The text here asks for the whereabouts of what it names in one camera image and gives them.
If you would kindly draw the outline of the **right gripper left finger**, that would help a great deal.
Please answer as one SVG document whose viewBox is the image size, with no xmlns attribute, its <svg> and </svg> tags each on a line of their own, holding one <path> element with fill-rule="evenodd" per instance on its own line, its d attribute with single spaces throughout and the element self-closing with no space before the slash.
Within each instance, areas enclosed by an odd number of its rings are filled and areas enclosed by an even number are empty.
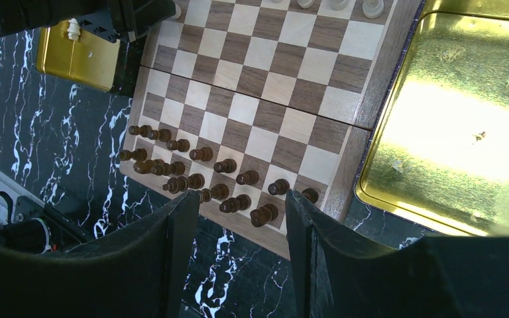
<svg viewBox="0 0 509 318">
<path fill-rule="evenodd" d="M 67 252 L 0 246 L 0 317 L 177 317 L 199 207 L 186 191 Z"/>
</svg>

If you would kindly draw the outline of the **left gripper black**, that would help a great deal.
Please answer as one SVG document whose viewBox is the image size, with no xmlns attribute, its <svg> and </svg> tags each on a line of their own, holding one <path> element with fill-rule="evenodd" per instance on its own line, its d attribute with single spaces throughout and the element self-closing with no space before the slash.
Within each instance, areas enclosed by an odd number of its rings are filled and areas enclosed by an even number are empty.
<svg viewBox="0 0 509 318">
<path fill-rule="evenodd" d="M 109 42 L 133 42 L 166 19 L 176 17 L 173 0 L 98 1 L 97 10 L 78 18 L 79 26 Z"/>
</svg>

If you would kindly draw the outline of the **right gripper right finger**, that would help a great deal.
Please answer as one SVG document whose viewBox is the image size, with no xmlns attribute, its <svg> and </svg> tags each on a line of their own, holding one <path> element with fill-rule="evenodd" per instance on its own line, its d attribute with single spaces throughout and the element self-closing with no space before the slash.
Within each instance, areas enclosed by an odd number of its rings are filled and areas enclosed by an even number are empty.
<svg viewBox="0 0 509 318">
<path fill-rule="evenodd" d="M 509 237 L 375 242 L 286 195 L 298 317 L 509 317 Z"/>
</svg>

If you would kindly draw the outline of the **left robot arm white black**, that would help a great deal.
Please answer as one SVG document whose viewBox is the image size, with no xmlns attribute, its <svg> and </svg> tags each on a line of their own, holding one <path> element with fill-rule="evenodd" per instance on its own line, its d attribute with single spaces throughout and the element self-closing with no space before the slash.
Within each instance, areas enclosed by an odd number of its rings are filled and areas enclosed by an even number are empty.
<svg viewBox="0 0 509 318">
<path fill-rule="evenodd" d="M 24 30 L 74 24 L 109 42 L 133 42 L 166 19 L 177 19 L 182 9 L 170 0 L 144 1 L 0 1 L 0 38 Z"/>
</svg>

